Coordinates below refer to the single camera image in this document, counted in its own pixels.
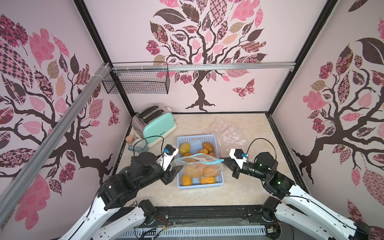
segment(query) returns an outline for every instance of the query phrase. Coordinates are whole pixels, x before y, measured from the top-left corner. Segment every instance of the black wire basket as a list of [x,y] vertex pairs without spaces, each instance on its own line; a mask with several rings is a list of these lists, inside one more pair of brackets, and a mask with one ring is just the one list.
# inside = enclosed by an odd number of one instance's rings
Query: black wire basket
[[[169,91],[169,71],[168,64],[163,62],[134,62],[134,63],[153,63],[148,66],[127,66],[127,67],[112,67],[113,74],[125,93],[157,93],[168,94]],[[113,76],[108,75],[103,80],[103,85],[107,93],[119,93]]]

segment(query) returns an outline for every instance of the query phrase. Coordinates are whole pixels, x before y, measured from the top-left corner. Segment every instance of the clear plastic bag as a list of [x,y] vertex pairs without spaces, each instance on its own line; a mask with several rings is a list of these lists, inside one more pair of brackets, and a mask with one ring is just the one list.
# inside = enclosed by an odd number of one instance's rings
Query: clear plastic bag
[[175,159],[176,165],[183,165],[181,173],[188,177],[206,178],[217,177],[223,170],[224,160],[206,155],[204,153],[198,153],[188,157],[180,157]]

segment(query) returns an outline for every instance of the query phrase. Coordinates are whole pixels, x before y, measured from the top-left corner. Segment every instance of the tree trunk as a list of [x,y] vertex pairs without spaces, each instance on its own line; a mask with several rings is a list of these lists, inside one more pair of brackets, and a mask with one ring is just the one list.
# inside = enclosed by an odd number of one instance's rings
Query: tree trunk
[[193,84],[193,87],[196,89],[197,91],[197,95],[199,96],[199,98],[197,99],[197,101],[195,101],[194,104],[192,104],[191,106],[187,107],[186,109],[188,108],[193,108],[193,107],[196,107],[196,106],[199,106],[199,109],[201,111],[205,111],[205,112],[208,112],[207,110],[203,109],[203,106],[215,106],[214,104],[211,104],[209,103],[207,100],[205,100],[205,93],[202,89],[202,86],[201,86],[201,81],[205,79],[205,76],[211,72],[211,71],[198,71],[199,72],[199,76],[196,78],[195,80],[195,83]]

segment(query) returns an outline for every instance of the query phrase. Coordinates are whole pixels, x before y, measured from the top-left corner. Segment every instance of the mint green toaster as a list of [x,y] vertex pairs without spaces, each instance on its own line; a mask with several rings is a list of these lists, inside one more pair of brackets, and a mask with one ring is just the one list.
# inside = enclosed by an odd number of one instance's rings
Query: mint green toaster
[[[169,109],[161,104],[154,104],[132,118],[132,127],[142,138],[156,135],[165,138],[176,129],[177,125]],[[146,143],[151,147],[161,140],[160,137],[150,137],[146,139]]]

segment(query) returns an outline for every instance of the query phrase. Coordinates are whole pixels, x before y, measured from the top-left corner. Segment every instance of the blue mug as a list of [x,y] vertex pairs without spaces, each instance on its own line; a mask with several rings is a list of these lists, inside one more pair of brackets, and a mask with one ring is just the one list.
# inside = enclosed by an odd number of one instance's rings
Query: blue mug
[[128,146],[128,149],[132,152],[133,146],[135,146],[135,152],[137,152],[138,154],[148,151],[147,143],[142,138],[136,139],[131,146]]

